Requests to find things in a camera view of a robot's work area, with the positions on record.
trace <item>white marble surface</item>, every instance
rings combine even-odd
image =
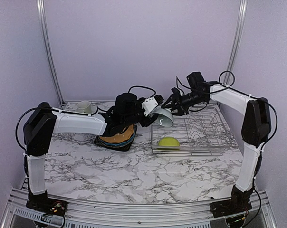
[[[107,109],[112,104],[94,105]],[[69,103],[66,109],[76,105]],[[149,128],[138,127],[128,152],[97,147],[93,138],[53,135],[45,162],[49,194],[116,203],[192,202],[230,196],[240,172],[242,155],[233,137],[220,157],[153,156]]]

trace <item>lavender wall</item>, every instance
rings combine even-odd
[[[225,70],[239,1],[46,0],[45,10],[65,100],[113,99],[132,85],[167,97],[175,76]]]
[[[42,101],[58,105],[35,0],[0,0],[0,219],[12,187],[24,180],[14,137],[20,115]]]
[[[286,228],[287,0],[249,1],[234,73],[236,89],[266,97],[277,110],[278,132],[265,147],[257,184],[267,191],[278,227]],[[240,142],[242,117],[226,107],[223,111]]]

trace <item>wire dish rack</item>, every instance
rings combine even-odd
[[[180,145],[159,146],[158,142],[168,136],[177,139]],[[150,145],[153,155],[156,156],[221,156],[231,147],[231,137],[218,106],[211,104],[199,112],[174,116],[172,127],[152,124]]]

